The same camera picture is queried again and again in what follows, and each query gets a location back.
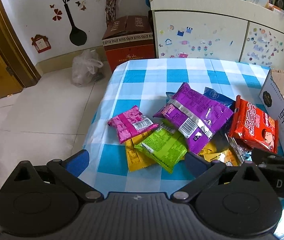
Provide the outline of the yellow black snack bag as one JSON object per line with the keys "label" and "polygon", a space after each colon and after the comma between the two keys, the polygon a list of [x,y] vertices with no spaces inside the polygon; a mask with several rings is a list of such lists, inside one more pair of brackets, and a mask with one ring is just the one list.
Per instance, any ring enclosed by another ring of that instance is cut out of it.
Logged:
{"label": "yellow black snack bag", "polygon": [[226,137],[220,134],[215,134],[198,155],[208,162],[218,160],[227,166],[241,165]]}

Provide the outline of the green snack bag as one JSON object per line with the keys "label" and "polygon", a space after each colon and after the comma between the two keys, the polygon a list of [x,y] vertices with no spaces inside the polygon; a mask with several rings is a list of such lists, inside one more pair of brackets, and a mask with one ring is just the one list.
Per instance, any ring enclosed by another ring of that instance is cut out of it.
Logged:
{"label": "green snack bag", "polygon": [[173,173],[175,165],[187,153],[185,137],[172,125],[164,122],[134,147],[168,173]]}

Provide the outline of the purple snack bag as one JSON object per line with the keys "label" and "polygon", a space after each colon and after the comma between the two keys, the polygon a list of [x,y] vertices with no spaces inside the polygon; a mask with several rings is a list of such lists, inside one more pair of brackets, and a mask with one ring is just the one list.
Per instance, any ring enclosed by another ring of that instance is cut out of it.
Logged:
{"label": "purple snack bag", "polygon": [[193,154],[199,154],[232,116],[229,107],[193,90],[186,82],[154,114],[155,118],[166,119],[185,137]]}

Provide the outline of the red snack bag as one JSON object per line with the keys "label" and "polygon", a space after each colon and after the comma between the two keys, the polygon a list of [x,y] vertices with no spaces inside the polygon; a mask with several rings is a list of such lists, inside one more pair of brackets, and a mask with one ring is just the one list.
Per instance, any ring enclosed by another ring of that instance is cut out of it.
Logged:
{"label": "red snack bag", "polygon": [[279,141],[278,121],[238,95],[229,137],[240,140],[250,148],[276,154]]}

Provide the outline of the pink snack bag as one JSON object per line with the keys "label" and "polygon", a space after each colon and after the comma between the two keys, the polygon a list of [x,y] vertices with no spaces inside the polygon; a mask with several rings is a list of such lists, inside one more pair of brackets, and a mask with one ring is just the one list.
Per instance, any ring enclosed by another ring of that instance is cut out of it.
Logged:
{"label": "pink snack bag", "polygon": [[139,107],[134,105],[128,111],[118,114],[107,122],[108,126],[115,128],[119,143],[123,143],[142,133],[157,129],[159,124],[154,123],[145,116]]}

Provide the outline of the dark blue snack bag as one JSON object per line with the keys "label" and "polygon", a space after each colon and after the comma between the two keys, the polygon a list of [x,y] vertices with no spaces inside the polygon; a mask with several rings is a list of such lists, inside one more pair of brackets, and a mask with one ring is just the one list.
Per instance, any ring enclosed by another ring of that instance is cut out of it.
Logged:
{"label": "dark blue snack bag", "polygon": [[205,87],[203,95],[205,95],[207,98],[209,98],[211,100],[215,100],[217,102],[222,103],[223,105],[225,105],[229,109],[235,108],[235,101],[234,100],[232,100],[231,98],[228,98],[227,96],[225,96],[223,94],[218,93],[217,91],[215,91],[212,88]]}

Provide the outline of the silver foil snack bag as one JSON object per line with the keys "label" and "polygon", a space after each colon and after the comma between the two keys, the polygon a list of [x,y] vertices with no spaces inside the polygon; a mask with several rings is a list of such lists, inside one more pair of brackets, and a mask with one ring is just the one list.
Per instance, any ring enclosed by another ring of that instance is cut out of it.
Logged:
{"label": "silver foil snack bag", "polygon": [[241,164],[245,161],[252,161],[251,150],[249,148],[238,144],[235,138],[228,138],[228,140]]}

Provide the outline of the blue white checkered tablecloth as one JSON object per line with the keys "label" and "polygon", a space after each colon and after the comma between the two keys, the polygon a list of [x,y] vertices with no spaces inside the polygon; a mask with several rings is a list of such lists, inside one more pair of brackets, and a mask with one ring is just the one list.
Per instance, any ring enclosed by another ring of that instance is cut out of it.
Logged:
{"label": "blue white checkered tablecloth", "polygon": [[233,61],[208,59],[134,60],[119,65],[113,72],[105,94],[90,124],[83,147],[89,153],[89,165],[81,180],[103,194],[109,192],[165,192],[192,181],[183,161],[173,173],[160,165],[130,172],[125,147],[108,121],[133,106],[155,123],[155,113],[166,103],[167,92],[176,92],[185,82],[200,93],[206,87],[234,99],[245,100],[262,108],[259,91],[267,77],[268,67]]}

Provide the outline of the clear plastic bag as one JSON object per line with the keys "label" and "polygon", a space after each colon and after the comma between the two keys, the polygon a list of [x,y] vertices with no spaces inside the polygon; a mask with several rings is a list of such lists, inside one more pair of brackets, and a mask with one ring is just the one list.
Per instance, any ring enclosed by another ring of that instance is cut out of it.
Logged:
{"label": "clear plastic bag", "polygon": [[71,82],[77,87],[85,87],[105,76],[102,72],[103,62],[96,50],[84,50],[73,58]]}

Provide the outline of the wooden door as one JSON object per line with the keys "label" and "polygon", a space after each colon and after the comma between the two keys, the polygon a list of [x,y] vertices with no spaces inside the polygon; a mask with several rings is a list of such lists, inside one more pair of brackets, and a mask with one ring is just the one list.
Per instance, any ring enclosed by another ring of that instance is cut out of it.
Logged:
{"label": "wooden door", "polygon": [[0,0],[0,99],[36,85],[40,78]]}

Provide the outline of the red house outlet sticker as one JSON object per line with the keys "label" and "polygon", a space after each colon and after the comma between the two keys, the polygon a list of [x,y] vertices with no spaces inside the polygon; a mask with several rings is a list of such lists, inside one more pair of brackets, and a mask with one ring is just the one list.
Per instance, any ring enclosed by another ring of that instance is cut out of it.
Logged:
{"label": "red house outlet sticker", "polygon": [[37,34],[35,37],[31,38],[31,42],[32,42],[32,46],[35,47],[36,51],[39,54],[51,49],[49,40],[44,35]]}

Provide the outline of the red brown cardboard box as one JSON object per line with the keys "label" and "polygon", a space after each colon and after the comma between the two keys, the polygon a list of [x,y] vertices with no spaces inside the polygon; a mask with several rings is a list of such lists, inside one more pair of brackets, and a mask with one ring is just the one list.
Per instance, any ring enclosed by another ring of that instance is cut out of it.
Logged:
{"label": "red brown cardboard box", "polygon": [[102,44],[112,72],[126,61],[155,58],[153,31],[147,16],[124,16],[109,23]]}

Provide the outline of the cream cabinet with stickers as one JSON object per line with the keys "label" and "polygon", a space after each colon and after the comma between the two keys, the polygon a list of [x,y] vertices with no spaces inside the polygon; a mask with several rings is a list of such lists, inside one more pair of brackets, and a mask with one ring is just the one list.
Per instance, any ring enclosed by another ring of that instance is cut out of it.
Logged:
{"label": "cream cabinet with stickers", "polygon": [[158,58],[208,58],[284,70],[284,16],[243,0],[149,0]]}

